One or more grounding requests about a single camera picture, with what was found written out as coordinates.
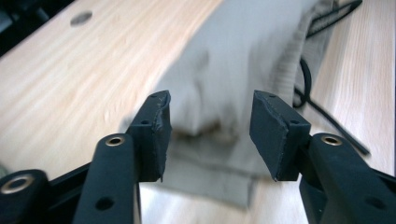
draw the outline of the gray cloth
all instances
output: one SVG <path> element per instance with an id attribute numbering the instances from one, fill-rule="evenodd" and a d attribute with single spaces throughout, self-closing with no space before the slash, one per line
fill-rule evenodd
<path id="1" fill-rule="evenodd" d="M 248 135 L 253 92 L 291 105 L 306 31 L 331 1 L 226 0 L 215 10 L 153 90 L 170 91 L 174 129 L 158 186 L 248 207 L 254 180 L 269 175 Z"/>

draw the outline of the white towel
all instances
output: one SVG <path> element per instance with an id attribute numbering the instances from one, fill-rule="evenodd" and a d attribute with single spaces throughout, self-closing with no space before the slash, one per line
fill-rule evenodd
<path id="1" fill-rule="evenodd" d="M 213 12 L 153 90 L 172 96 L 174 134 L 159 186 L 249 205 L 254 180 L 269 175 L 248 135 L 253 92 L 272 92 L 291 105 L 309 24 L 331 6 L 225 0 Z"/>

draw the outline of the wooden table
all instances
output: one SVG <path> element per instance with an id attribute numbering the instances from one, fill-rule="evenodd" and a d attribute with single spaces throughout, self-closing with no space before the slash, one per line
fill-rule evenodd
<path id="1" fill-rule="evenodd" d="M 0 59 L 0 162 L 50 178 L 92 158 L 220 0 L 79 0 Z M 78 13 L 92 18 L 71 27 Z M 365 0 L 334 30 L 313 98 L 394 174 L 395 2 Z M 319 130 L 333 129 L 309 108 Z M 142 187 L 144 223 L 304 223 L 298 183 L 262 180 L 248 211 Z"/>

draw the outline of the light wood grain surface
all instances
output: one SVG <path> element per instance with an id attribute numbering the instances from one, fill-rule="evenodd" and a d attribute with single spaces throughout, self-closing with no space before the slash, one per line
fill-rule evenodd
<path id="1" fill-rule="evenodd" d="M 97 141 L 137 109 L 220 0 L 79 0 L 0 59 L 0 162 L 50 178 L 88 162 Z M 365 0 L 339 24 L 313 98 L 393 175 L 395 2 Z M 70 27 L 79 12 L 92 19 Z M 314 132 L 333 132 L 312 112 Z M 144 223 L 305 223 L 298 183 L 262 180 L 241 210 L 174 191 L 142 187 Z"/>

